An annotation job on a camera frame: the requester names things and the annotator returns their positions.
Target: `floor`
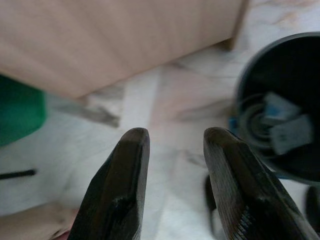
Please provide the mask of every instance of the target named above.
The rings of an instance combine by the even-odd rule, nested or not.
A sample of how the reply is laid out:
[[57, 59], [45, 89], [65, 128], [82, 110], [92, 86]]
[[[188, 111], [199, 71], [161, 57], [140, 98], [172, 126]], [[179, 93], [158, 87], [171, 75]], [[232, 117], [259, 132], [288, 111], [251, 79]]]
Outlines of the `floor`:
[[[203, 132], [228, 127], [239, 76], [279, 38], [320, 30], [320, 0], [252, 0], [233, 51], [215, 45], [91, 94], [86, 107], [47, 95], [35, 133], [0, 148], [1, 172], [37, 168], [0, 181], [0, 215], [48, 201], [78, 206], [92, 176], [130, 128], [149, 130], [151, 154], [142, 240], [212, 240], [205, 205]], [[307, 186], [282, 183], [304, 211]]]

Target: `black trash bin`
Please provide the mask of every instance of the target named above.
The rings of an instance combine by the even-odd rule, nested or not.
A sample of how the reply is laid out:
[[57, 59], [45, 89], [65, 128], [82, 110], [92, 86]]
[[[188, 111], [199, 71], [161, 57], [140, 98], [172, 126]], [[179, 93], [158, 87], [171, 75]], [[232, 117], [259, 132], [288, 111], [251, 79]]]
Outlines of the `black trash bin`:
[[262, 157], [262, 161], [288, 178], [319, 187], [320, 32], [288, 36], [261, 50], [240, 78], [237, 115], [250, 104], [244, 104], [244, 100], [250, 96], [263, 98], [268, 92], [283, 96], [310, 116], [314, 142], [285, 155]]

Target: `marble floor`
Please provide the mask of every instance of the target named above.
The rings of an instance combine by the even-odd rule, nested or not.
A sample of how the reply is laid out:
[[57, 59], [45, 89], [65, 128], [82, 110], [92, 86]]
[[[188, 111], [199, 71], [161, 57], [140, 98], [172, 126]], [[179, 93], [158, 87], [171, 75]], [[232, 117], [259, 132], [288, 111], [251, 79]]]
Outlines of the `marble floor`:
[[[0, 181], [0, 215], [49, 201], [78, 206], [92, 176], [130, 128], [149, 130], [151, 153], [142, 240], [212, 240], [204, 198], [206, 128], [228, 127], [239, 77], [269, 43], [320, 30], [320, 0], [252, 0], [233, 51], [220, 44], [91, 94], [85, 106], [47, 95], [48, 118], [0, 148], [0, 171], [37, 168]], [[304, 211], [307, 186], [283, 180]]]

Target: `green object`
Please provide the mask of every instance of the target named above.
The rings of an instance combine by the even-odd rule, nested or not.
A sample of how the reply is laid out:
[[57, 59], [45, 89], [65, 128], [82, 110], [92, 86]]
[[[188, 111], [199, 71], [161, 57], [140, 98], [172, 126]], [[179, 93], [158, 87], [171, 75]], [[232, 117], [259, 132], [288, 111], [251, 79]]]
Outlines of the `green object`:
[[44, 93], [0, 75], [0, 146], [33, 133], [45, 120]]

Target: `wooden cabinet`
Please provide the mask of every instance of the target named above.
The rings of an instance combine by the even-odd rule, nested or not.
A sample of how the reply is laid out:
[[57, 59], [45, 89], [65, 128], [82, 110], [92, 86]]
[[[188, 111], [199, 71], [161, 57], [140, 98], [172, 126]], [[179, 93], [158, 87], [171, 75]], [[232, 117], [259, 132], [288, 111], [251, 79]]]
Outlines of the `wooden cabinet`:
[[2, 0], [0, 72], [78, 98], [231, 39], [247, 0]]

